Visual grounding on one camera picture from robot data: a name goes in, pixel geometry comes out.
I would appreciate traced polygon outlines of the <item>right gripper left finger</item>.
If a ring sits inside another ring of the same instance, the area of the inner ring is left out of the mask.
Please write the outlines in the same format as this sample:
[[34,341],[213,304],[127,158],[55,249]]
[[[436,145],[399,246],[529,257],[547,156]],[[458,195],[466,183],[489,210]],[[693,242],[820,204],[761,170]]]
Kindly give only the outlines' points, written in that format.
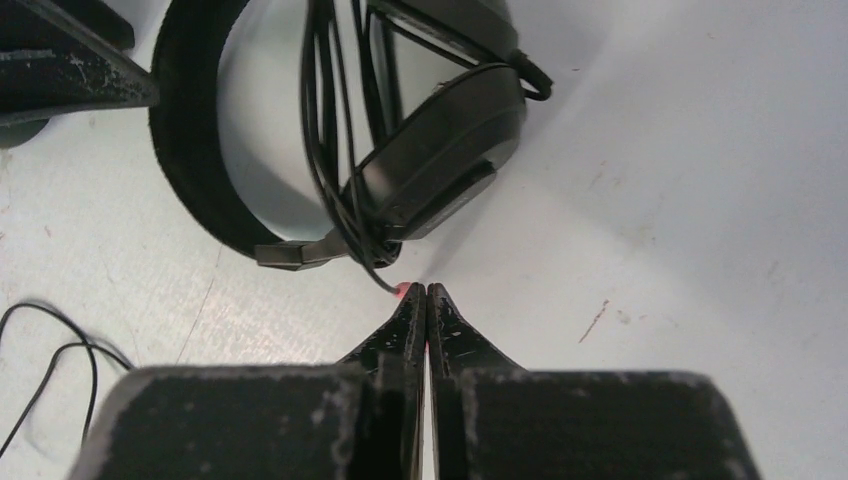
[[319,365],[157,366],[108,395],[73,479],[418,479],[426,290]]

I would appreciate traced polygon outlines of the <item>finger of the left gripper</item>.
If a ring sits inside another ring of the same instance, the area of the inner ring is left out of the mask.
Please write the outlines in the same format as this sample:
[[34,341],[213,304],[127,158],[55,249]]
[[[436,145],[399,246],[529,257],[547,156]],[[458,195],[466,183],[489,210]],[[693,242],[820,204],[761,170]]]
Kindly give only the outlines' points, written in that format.
[[151,107],[159,88],[127,51],[132,25],[103,1],[1,4],[1,124]]

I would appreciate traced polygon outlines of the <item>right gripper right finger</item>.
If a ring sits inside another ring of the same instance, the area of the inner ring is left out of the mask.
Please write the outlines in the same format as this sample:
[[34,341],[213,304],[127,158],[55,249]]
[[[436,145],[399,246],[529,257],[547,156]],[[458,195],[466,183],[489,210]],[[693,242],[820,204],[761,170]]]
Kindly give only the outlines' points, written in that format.
[[427,291],[440,479],[756,479],[734,412],[689,371],[518,365]]

